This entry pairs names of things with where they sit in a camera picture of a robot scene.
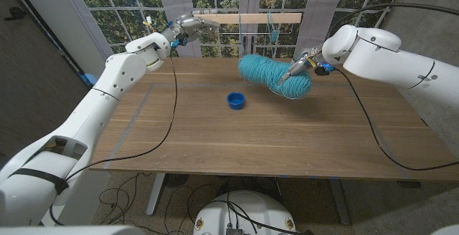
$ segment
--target table top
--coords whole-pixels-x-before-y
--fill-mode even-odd
[[[164,144],[147,155],[93,169],[459,181],[459,166],[409,171],[384,156],[349,84],[338,72],[313,75],[308,97],[289,100],[264,85],[248,85],[240,77],[237,61],[174,58],[179,94]],[[413,168],[457,160],[394,86],[347,75],[383,148],[394,159]],[[228,107],[226,97],[234,91],[246,97],[241,110]],[[166,59],[160,70],[145,75],[120,101],[93,162],[135,155],[158,145],[171,121],[174,97],[174,76]]]

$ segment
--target blue lid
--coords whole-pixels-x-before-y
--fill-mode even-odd
[[[245,96],[240,92],[232,92],[227,96],[229,107],[233,110],[240,110],[244,106]]]

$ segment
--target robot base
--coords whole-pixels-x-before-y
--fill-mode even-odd
[[[234,202],[254,221],[279,229],[296,231],[292,215],[287,209],[276,200],[262,193],[254,191],[234,191],[223,194],[215,198],[214,201]],[[235,207],[235,209],[243,214],[238,207]],[[230,213],[228,213],[228,205],[226,203],[215,202],[208,204],[199,212],[196,218],[193,235],[255,234],[253,226],[249,221],[246,221],[242,217],[237,217],[232,210],[229,210],[229,212]],[[254,226],[259,235],[281,234],[279,231],[266,229],[255,224]]]

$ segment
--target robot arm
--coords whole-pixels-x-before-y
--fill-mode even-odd
[[[382,29],[345,25],[323,44],[300,55],[285,76],[311,67],[306,58],[316,66],[343,64],[357,76],[403,87],[459,112],[459,68],[402,51],[401,43],[395,34]]]
[[[110,56],[100,79],[68,119],[1,169],[0,225],[36,225],[52,204],[64,205],[85,175],[87,169],[78,171],[90,163],[99,137],[124,94],[147,72],[157,70],[171,47],[184,46],[196,39],[198,32],[218,26],[187,14],[170,21],[162,33],[136,39],[126,45],[126,52]]]

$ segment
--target blue yarn ball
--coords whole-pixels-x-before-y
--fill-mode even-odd
[[[290,67],[288,63],[249,54],[239,60],[238,67],[241,76],[246,80],[266,84],[275,94],[289,99],[304,98],[311,90],[312,78],[307,71],[294,75],[278,85],[278,80]]]

